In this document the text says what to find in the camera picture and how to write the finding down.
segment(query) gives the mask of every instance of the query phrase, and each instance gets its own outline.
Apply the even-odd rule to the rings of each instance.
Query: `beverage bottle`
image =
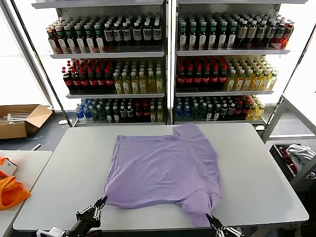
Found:
[[[218,80],[218,65],[216,64],[210,78],[210,88],[212,91],[218,90],[217,80]]]
[[[114,35],[114,40],[115,40],[116,46],[117,47],[123,46],[122,29],[118,23],[114,23],[113,35]]]
[[[126,122],[127,121],[127,111],[126,111],[126,108],[124,105],[122,105],[120,107],[119,112],[120,112],[120,117],[121,117],[122,122]]]
[[[180,33],[179,33],[179,50],[186,50],[186,42],[187,42],[187,33],[186,33],[186,22],[180,23]]]
[[[225,41],[226,41],[226,27],[227,27],[227,21],[223,21],[221,25],[221,33],[218,38],[218,49],[223,49],[225,47]]]
[[[202,80],[202,67],[198,66],[196,76],[194,77],[194,87],[197,90],[200,89],[201,80]]]
[[[264,48],[271,47],[272,38],[275,36],[275,33],[277,31],[276,23],[277,23],[277,21],[272,21],[271,24],[267,28],[265,38],[263,41]]]
[[[202,21],[200,23],[200,33],[198,35],[198,49],[204,50],[205,48],[205,40],[206,40],[206,22]]]
[[[267,88],[268,87],[268,83],[270,82],[269,75],[270,75],[270,70],[266,69],[264,74],[263,74],[261,83],[260,83],[260,85],[258,87],[258,90],[266,91],[268,89]]]
[[[117,90],[117,94],[124,94],[122,82],[119,79],[118,73],[113,73],[115,88]]]
[[[190,34],[188,38],[188,45],[189,45],[189,50],[194,50],[195,45],[196,45],[196,26],[197,23],[195,21],[191,22],[191,29],[190,29]]]
[[[276,27],[276,33],[273,39],[271,40],[271,47],[280,49],[281,48],[281,39],[285,31],[285,22],[281,21]]]
[[[191,111],[191,118],[196,119],[198,117],[198,103],[194,103]]]
[[[148,72],[148,88],[147,88],[147,90],[149,93],[156,92],[156,80],[155,80],[153,71]]]
[[[255,120],[256,118],[256,110],[257,110],[257,104],[254,103],[251,107],[251,110],[249,111],[249,113],[246,116],[246,120]]]
[[[246,34],[246,48],[251,48],[254,44],[254,38],[257,32],[257,21],[252,21],[251,25],[248,27]]]
[[[131,94],[132,89],[130,85],[130,81],[127,78],[127,73],[122,73],[122,81],[123,81],[123,89],[125,94]]]
[[[267,31],[267,25],[266,25],[267,21],[263,20],[261,22],[261,25],[257,27],[257,32],[254,38],[254,44],[252,45],[252,47],[255,48],[262,48],[263,42],[264,42],[264,37]]]
[[[214,121],[217,121],[220,115],[221,105],[216,104],[215,112],[214,112]]]

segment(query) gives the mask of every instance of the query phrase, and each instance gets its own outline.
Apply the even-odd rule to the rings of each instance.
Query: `orange cloth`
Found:
[[[0,210],[11,208],[30,196],[23,184],[15,179],[15,176],[9,176],[0,180]]]

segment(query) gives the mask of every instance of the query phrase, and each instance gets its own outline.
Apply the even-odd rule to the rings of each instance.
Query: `shelf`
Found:
[[[210,3],[221,3],[221,4],[231,4],[231,3],[249,3],[249,4],[281,4],[281,3],[294,3],[294,4],[304,4],[308,0],[179,0],[179,4],[210,4]]]
[[[162,5],[163,0],[59,0],[32,3],[35,9],[89,6]]]
[[[163,57],[164,52],[120,52],[120,53],[73,53],[73,54],[51,54],[54,59],[60,58],[149,58]]]
[[[104,99],[104,98],[162,98],[164,94],[90,94],[90,95],[66,95],[68,99]]]
[[[287,54],[290,50],[278,49],[236,49],[236,50],[191,50],[178,51],[178,56],[208,56],[208,55],[264,55]]]
[[[232,96],[232,95],[269,95],[274,91],[210,91],[210,92],[176,92],[176,97],[187,96]]]

